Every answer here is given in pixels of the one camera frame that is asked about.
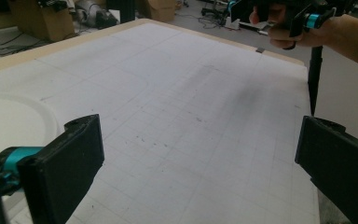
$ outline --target finger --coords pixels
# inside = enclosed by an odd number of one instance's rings
[[[271,43],[271,45],[280,49],[289,49],[296,43],[296,41],[291,41],[291,40],[275,40],[275,39],[270,39],[269,42]]]
[[[260,22],[260,19],[258,18],[258,15],[256,12],[252,12],[249,16],[249,22],[251,24],[258,24]]]
[[[275,40],[289,40],[289,41],[299,41],[302,39],[303,35],[298,35],[295,37],[290,37],[290,31],[283,28],[283,25],[276,24],[269,28],[268,30],[268,36],[271,39]]]
[[[284,21],[284,14],[286,11],[286,6],[279,4],[271,4],[269,6],[269,21],[275,21],[277,23],[282,23]]]

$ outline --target white surface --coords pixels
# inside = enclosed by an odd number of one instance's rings
[[[68,223],[319,221],[294,163],[304,66],[145,24],[1,71],[0,91],[60,125],[100,114],[105,163]]]
[[[0,93],[0,152],[8,147],[43,147],[58,133],[57,121],[43,103]]]
[[[120,10],[109,9],[109,12],[120,22]]]

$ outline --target floor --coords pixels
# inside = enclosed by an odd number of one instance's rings
[[[200,11],[203,7],[210,7],[209,4],[206,4],[201,1],[197,0],[188,0],[189,7],[182,7],[182,9],[176,11],[176,16],[174,21],[170,21],[168,23],[177,25],[180,27],[184,27],[186,29],[202,32],[208,35],[215,35],[219,36],[228,40],[232,40],[235,42],[239,42],[245,45],[257,47],[257,48],[263,48],[269,51],[277,52],[292,58],[299,59],[305,63],[306,66],[308,66],[308,61],[310,60],[310,50],[297,47],[294,50],[282,50],[282,49],[276,49],[272,47],[269,43],[269,38],[265,35],[260,35],[259,33],[247,30],[247,29],[240,29],[239,31],[235,30],[228,30],[226,28],[222,27],[214,27],[213,24],[207,23],[202,24],[199,22]],[[5,41],[7,40],[7,36],[0,36],[0,40]],[[21,36],[19,38],[20,42],[22,41],[22,44],[29,45],[29,43],[37,44],[38,40],[33,39],[29,36]],[[349,85],[347,82],[343,82],[342,79],[346,78],[349,82],[358,84],[358,64],[353,63],[345,58],[340,57],[337,55],[334,51],[331,49],[325,49],[324,50],[324,65],[323,65],[323,74],[328,74],[328,76],[324,77],[324,81],[328,83],[338,83],[343,85],[343,88],[340,87],[333,88],[331,91],[322,92],[321,99],[323,96],[328,95],[324,97],[324,100],[322,100],[322,103],[319,104],[318,108],[320,109],[318,111],[317,109],[317,115],[323,118],[335,118],[339,116],[335,121],[340,122],[341,120],[344,120],[343,124],[347,126],[349,131],[352,131],[353,134],[357,134],[358,136],[358,119],[356,119],[354,122],[348,122],[348,120],[351,120],[354,116],[353,113],[358,113],[358,111],[350,111],[347,113],[344,109],[340,109],[341,107],[346,107],[348,105],[345,105],[344,103],[340,102],[341,100],[338,100],[338,98],[342,95],[345,95],[346,99],[353,99],[356,104],[358,104],[358,97],[357,96],[351,96],[353,92],[348,93],[348,89],[352,88],[352,85]],[[336,109],[331,108],[329,106],[328,101],[339,101],[340,103],[344,105],[335,105],[333,107],[336,107]],[[128,201],[125,200],[125,198],[121,198],[123,203],[127,203]],[[323,195],[320,195],[320,202],[324,202],[325,197]],[[321,204],[321,207],[330,206],[331,203],[327,201],[326,203]],[[341,223],[345,222],[345,217],[341,217],[339,212],[331,212],[325,215],[326,213],[321,213],[321,223]]]

